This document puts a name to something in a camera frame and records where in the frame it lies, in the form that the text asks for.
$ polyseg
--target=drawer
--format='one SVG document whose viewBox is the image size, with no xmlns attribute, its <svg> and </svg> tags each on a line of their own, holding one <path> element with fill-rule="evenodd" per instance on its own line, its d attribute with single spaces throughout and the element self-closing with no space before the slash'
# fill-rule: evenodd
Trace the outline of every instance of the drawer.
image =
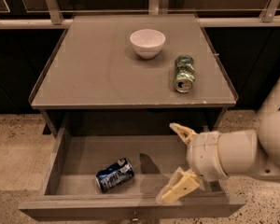
<svg viewBox="0 0 280 224">
<path fill-rule="evenodd" d="M 186 146 L 177 135 L 72 135 L 71 122 L 66 113 L 38 196 L 20 204 L 36 220 L 131 219 L 134 214 L 140 219 L 228 217 L 245 204 L 243 198 L 231 197 L 223 182 L 214 182 L 159 205 L 156 195 L 171 174 L 177 167 L 187 168 Z M 131 161 L 135 177 L 101 193 L 96 173 L 120 158 Z"/>
</svg>

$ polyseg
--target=silver can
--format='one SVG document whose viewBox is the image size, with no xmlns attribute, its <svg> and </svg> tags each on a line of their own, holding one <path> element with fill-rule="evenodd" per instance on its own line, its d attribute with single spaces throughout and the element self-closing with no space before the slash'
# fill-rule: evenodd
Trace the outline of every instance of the silver can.
<svg viewBox="0 0 280 224">
<path fill-rule="evenodd" d="M 194 59 L 188 55 L 182 55 L 175 60 L 175 89 L 186 93 L 193 87 L 195 82 Z"/>
</svg>

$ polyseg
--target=floor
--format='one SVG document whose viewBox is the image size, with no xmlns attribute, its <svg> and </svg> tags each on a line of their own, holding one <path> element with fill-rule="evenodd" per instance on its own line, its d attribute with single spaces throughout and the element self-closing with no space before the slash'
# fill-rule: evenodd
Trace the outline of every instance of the floor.
<svg viewBox="0 0 280 224">
<path fill-rule="evenodd" d="M 45 174 L 54 144 L 52 135 L 42 135 L 40 115 L 0 115 L 0 224 L 37 223 L 18 210 L 20 202 L 32 200 Z M 221 132 L 257 128 L 252 110 L 228 111 Z M 232 195 L 242 196 L 246 205 L 230 217 L 147 220 L 152 224 L 277 223 L 280 224 L 280 182 L 232 176 L 226 181 Z M 120 221 L 58 222 L 85 224 L 128 224 Z"/>
</svg>

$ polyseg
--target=soda can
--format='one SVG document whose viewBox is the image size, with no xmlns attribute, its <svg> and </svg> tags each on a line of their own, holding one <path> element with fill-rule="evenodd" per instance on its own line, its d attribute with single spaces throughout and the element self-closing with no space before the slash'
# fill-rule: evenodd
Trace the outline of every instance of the soda can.
<svg viewBox="0 0 280 224">
<path fill-rule="evenodd" d="M 182 55 L 175 60 L 175 89 L 178 92 L 186 93 L 192 88 L 195 82 L 194 60 L 188 55 Z"/>
<path fill-rule="evenodd" d="M 131 163 L 128 159 L 122 158 L 106 169 L 98 172 L 96 182 L 101 192 L 107 192 L 133 177 L 134 172 Z"/>
</svg>

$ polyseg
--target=bowl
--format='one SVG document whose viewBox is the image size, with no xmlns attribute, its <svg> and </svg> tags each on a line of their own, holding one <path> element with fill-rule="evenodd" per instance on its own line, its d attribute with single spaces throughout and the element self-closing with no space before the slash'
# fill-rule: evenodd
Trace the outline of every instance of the bowl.
<svg viewBox="0 0 280 224">
<path fill-rule="evenodd" d="M 158 55 L 165 40 L 163 33 L 152 29 L 138 30 L 130 36 L 134 52 L 144 59 L 151 59 Z"/>
</svg>

